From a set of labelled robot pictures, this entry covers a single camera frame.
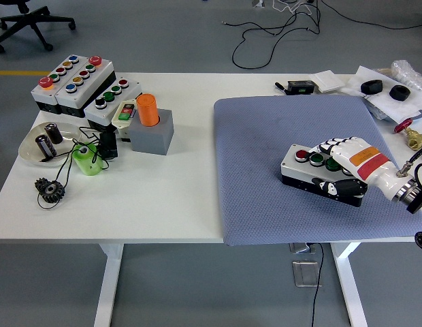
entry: brass valve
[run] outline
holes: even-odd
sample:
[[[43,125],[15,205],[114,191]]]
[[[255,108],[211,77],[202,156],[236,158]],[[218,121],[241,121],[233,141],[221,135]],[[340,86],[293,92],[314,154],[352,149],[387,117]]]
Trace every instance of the brass valve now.
[[[409,125],[412,124],[412,119],[408,118],[404,120],[402,123],[397,125],[394,128],[395,133],[400,133],[401,131],[405,131],[406,135],[408,136],[408,146],[414,150],[418,151],[422,148],[422,134],[419,132],[409,128]]]

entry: gray mat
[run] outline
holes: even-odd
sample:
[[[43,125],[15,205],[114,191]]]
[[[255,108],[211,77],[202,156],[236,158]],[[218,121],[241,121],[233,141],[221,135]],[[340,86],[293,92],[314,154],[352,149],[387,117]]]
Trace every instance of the gray mat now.
[[[219,197],[228,245],[409,236],[422,214],[370,187],[360,208],[283,185],[292,144],[359,136],[392,158],[363,102],[340,95],[222,99],[214,105]]]

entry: yellow floor line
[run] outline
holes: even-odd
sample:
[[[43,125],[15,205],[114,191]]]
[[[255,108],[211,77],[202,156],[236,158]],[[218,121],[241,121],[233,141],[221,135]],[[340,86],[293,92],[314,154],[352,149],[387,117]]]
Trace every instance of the yellow floor line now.
[[[49,73],[31,70],[0,70],[0,76],[47,76]]]

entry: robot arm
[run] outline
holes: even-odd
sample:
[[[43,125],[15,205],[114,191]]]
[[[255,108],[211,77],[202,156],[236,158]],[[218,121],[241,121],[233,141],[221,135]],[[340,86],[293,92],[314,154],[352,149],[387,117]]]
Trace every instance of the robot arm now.
[[[412,166],[412,159],[406,162],[404,168],[398,170],[395,164],[377,148],[356,137],[333,138],[309,150],[310,154],[319,152],[331,155],[357,178],[352,187],[349,186],[350,182],[329,183],[314,178],[312,182],[328,193],[332,191],[345,196],[349,188],[358,188],[356,183],[359,182],[359,185],[366,183],[368,186],[378,187],[388,200],[405,203],[411,213],[417,212],[422,207],[422,185],[407,173]]]

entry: black gear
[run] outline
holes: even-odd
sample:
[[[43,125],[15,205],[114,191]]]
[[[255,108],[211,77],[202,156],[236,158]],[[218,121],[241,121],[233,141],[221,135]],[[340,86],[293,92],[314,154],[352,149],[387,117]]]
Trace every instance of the black gear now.
[[[58,181],[48,181],[42,186],[42,189],[39,190],[39,194],[47,203],[60,202],[65,194],[64,186]]]
[[[36,180],[34,185],[35,185],[35,188],[40,192],[42,189],[44,189],[47,186],[48,183],[49,181],[46,178],[39,178]]]

